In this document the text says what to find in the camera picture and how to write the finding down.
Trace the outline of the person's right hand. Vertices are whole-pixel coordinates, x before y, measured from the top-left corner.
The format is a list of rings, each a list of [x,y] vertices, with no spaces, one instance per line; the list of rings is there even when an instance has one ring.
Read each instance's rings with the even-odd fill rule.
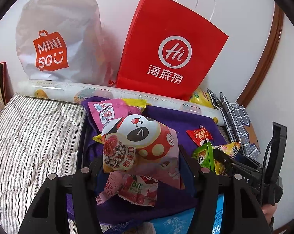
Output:
[[[261,207],[263,214],[265,215],[265,219],[268,222],[268,224],[271,223],[272,218],[274,216],[274,213],[276,212],[277,206],[278,206],[278,204],[275,203],[274,205],[265,204]]]

